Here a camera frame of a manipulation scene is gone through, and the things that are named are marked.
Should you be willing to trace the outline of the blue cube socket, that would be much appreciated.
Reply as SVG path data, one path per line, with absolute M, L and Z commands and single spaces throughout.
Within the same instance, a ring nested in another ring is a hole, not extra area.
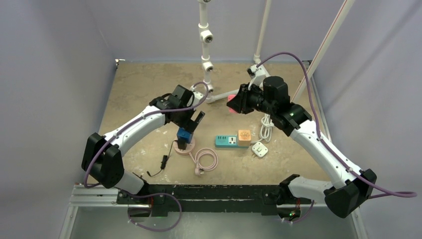
M 189 144 L 193 139 L 193 134 L 180 127 L 177 131 L 177 139 L 178 141 L 182 140 Z

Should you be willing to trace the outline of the pink square plug adapter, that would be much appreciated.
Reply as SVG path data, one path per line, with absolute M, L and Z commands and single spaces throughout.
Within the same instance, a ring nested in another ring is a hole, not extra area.
M 235 106 L 231 103 L 231 101 L 235 98 L 235 96 L 235 94 L 227 96 L 227 107 L 229 108 L 229 112 L 234 114 L 236 114 L 237 111 L 234 109 Z

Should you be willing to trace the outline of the round pink power socket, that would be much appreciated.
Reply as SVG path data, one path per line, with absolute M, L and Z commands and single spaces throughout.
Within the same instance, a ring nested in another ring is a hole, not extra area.
M 174 141 L 172 144 L 173 149 L 179 155 L 189 155 L 194 150 L 195 145 L 196 145 L 196 141 L 194 138 L 191 140 L 191 143 L 187 144 L 186 149 L 180 149 L 176 141 Z

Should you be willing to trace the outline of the tan cube plug adapter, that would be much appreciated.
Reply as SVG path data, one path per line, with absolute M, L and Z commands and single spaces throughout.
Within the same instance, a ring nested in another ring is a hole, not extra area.
M 249 147 L 251 145 L 251 131 L 248 129 L 240 129 L 237 132 L 237 145 L 239 147 Z

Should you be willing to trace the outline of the teal power strip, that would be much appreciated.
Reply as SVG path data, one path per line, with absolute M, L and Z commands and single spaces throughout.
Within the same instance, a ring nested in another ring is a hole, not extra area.
M 238 145 L 236 135 L 217 135 L 215 137 L 214 145 L 216 148 L 248 148 L 249 146 Z

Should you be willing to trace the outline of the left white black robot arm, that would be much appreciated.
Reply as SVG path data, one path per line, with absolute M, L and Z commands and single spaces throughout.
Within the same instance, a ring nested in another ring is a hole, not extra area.
M 84 186 L 90 188 L 88 177 L 92 176 L 105 188 L 123 189 L 135 203 L 144 203 L 148 199 L 147 183 L 125 170 L 123 156 L 149 133 L 171 122 L 179 127 L 176 142 L 181 149 L 186 149 L 205 114 L 199 112 L 195 120 L 191 118 L 207 96 L 208 93 L 196 92 L 194 87 L 187 89 L 177 85 L 172 93 L 154 98 L 140 114 L 121 127 L 105 135 L 91 134 L 81 165 L 85 171 Z

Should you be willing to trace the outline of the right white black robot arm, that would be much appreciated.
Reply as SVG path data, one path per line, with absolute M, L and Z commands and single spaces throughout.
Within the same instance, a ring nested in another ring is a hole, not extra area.
M 346 218 L 370 198 L 376 174 L 371 169 L 362 170 L 325 140 L 311 115 L 290 101 L 288 85 L 281 77 L 267 77 L 262 89 L 257 85 L 240 85 L 226 105 L 239 114 L 259 111 L 269 115 L 274 126 L 304 148 L 329 176 L 329 181 L 290 176 L 280 184 L 279 195 L 284 202 L 296 198 L 324 202 L 336 216 Z

